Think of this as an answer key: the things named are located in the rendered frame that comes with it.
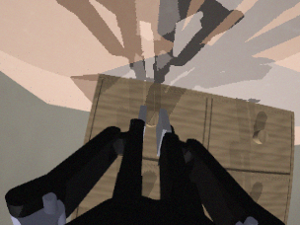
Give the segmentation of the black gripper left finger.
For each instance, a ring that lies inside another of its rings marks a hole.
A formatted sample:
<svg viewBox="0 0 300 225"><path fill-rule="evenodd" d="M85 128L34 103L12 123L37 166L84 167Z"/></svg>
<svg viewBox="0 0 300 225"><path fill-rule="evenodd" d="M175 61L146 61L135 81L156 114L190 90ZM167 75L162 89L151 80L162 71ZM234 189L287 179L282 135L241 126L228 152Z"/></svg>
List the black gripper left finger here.
<svg viewBox="0 0 300 225"><path fill-rule="evenodd" d="M13 224L64 225L118 154L123 154L105 225L142 225L146 115L147 106L140 105L128 131L109 126L46 175L11 188L5 200Z"/></svg>

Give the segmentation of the brown wooden drawer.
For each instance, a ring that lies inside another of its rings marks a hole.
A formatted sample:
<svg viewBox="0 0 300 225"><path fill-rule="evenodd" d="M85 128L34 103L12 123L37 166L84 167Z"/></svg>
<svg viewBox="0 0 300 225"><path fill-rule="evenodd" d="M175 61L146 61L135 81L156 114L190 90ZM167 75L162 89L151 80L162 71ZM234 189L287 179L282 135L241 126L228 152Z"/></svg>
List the brown wooden drawer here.
<svg viewBox="0 0 300 225"><path fill-rule="evenodd" d="M290 173L291 114L213 98L207 150L224 168Z"/></svg>
<svg viewBox="0 0 300 225"><path fill-rule="evenodd" d="M284 223L289 179L232 177L257 204Z"/></svg>
<svg viewBox="0 0 300 225"><path fill-rule="evenodd" d="M98 180L95 186L79 204L78 216L87 212L106 199L112 198L115 179L119 172L121 161L115 160L109 169ZM142 165L142 195L152 199L160 199L159 167ZM77 216L77 217L78 217Z"/></svg>
<svg viewBox="0 0 300 225"><path fill-rule="evenodd" d="M142 157L159 159L156 126L160 109L167 110L181 141L194 138L202 143L206 97L110 79L103 81L90 140L109 126L128 131L130 121L139 116L140 105L147 106Z"/></svg>

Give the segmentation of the small brown wooden chest of drawers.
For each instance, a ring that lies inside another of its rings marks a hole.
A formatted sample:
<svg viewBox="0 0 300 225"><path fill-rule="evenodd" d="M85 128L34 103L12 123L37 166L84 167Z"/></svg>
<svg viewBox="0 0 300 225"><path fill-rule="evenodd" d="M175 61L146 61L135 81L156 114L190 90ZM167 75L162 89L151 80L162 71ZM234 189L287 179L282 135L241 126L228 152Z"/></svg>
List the small brown wooden chest of drawers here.
<svg viewBox="0 0 300 225"><path fill-rule="evenodd" d="M185 89L175 86L169 86L164 84L158 84L153 82L147 82L147 81L141 81L141 80L135 80L135 79L129 79L129 78L123 78L123 77L117 77L112 75L105 75L105 74L99 74L90 115L88 119L87 129L85 133L84 143L85 145L88 141L90 141L92 128L94 124L95 114L97 110L97 105L99 101L99 96L101 93L102 85L104 79L110 79L110 80L116 80L121 82L127 82L127 83L133 83L133 84L139 84L139 85L145 85L145 86L151 86L151 87L157 87L162 89L168 89L173 91L179 91L189 94L195 94L206 97L206 109L205 109L205 120L204 120L204 130L203 130L203 140L202 145L207 149L208 147L208 137L209 137L209 126L210 126L210 115L211 115L211 102L212 99L219 99L224 101L229 101L233 103L248 105L252 107L262 108L266 110L271 110L275 112L280 113L287 113L291 114L291 159L290 159L290 173L278 173L278 172L264 172L264 171L253 171L245 170L244 172L241 172L243 170L237 169L234 171L231 171L233 169L226 168L225 170L231 175L231 176L242 176L242 177L255 177L255 178L271 178L271 179L289 179L289 187L288 187L288 195L287 195L287 203L286 203L286 210L285 210L285 216L284 216L284 224L287 225L288 220L288 213L289 213L289 206L290 206L290 199L291 199L291 191L292 191L292 181L293 181L293 168L294 168L294 143L295 143L295 123L294 123L294 112L278 109L270 106L265 106L257 103L252 103L248 101L238 100L234 98L224 97L220 95L200 92L196 90L191 89ZM260 172L260 173L258 173ZM282 175L283 174L283 175Z"/></svg>

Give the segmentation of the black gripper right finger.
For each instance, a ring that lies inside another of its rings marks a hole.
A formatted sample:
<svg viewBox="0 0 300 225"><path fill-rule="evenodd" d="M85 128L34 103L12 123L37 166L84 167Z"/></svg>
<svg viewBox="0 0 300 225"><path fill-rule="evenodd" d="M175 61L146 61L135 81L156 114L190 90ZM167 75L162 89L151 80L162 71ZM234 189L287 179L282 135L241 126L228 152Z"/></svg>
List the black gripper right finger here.
<svg viewBox="0 0 300 225"><path fill-rule="evenodd" d="M254 202L199 141L181 141L165 109L159 111L156 141L160 199L172 199L174 225L211 225L203 206L217 225L285 225Z"/></svg>

